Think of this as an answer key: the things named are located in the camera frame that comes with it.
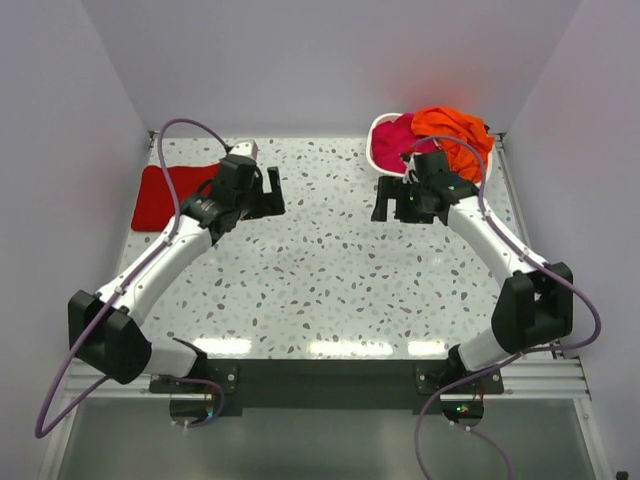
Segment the red t shirt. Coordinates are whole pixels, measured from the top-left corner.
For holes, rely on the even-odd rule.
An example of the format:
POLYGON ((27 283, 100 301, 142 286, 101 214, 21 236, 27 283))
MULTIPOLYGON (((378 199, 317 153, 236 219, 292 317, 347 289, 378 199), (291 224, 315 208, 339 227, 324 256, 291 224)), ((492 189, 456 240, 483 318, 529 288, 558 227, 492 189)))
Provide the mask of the red t shirt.
MULTIPOLYGON (((218 164, 169 167, 178 201, 182 202, 195 193, 201 184, 217 174, 218 169, 218 164)), ((162 169, 159 166, 147 166, 142 172, 131 229, 142 233, 161 232, 174 213, 173 200, 162 169)))

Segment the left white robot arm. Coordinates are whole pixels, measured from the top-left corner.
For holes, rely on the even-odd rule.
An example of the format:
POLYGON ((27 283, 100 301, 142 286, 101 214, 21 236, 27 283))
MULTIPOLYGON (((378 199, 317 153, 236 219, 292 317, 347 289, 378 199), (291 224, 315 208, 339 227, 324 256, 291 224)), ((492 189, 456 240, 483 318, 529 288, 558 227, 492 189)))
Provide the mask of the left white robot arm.
POLYGON ((187 197, 164 231, 117 278, 68 303, 73 357, 128 384, 143 374, 171 377, 185 392, 207 380, 206 355, 189 342, 151 341, 141 327, 154 305, 194 260, 242 220, 282 215, 279 171, 261 171, 251 156, 229 154, 208 186, 187 197))

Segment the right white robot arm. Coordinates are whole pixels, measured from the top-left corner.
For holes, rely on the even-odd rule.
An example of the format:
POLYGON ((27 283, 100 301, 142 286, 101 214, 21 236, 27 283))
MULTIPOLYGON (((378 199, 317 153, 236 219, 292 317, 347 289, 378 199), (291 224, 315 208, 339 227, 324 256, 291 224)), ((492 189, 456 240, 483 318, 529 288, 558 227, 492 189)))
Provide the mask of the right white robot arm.
POLYGON ((573 274, 531 252, 484 204, 477 184, 453 173, 441 151, 408 156, 404 176, 379 178, 371 216, 408 224, 440 221, 461 236, 489 268, 500 288, 490 325, 449 349, 439 378, 459 393, 481 380, 481 370, 528 349, 567 336, 573 327, 573 274))

